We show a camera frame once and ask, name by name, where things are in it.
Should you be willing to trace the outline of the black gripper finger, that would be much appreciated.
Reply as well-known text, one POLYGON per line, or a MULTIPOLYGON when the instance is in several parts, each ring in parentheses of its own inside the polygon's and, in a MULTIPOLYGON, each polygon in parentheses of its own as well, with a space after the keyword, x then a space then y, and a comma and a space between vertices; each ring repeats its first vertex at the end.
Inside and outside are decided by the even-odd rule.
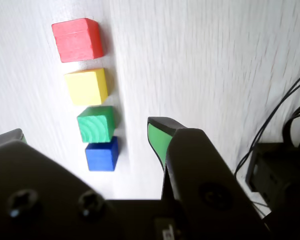
POLYGON ((17 128, 0 135, 0 240, 106 240, 102 197, 30 147, 17 128))

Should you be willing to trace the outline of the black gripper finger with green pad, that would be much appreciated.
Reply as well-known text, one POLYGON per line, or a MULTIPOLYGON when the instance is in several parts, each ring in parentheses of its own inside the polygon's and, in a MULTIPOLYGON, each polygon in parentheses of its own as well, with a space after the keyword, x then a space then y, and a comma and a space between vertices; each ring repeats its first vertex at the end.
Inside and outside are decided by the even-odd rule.
POLYGON ((147 137, 164 166, 193 240, 269 240, 271 234, 205 132, 169 117, 147 119, 147 137))

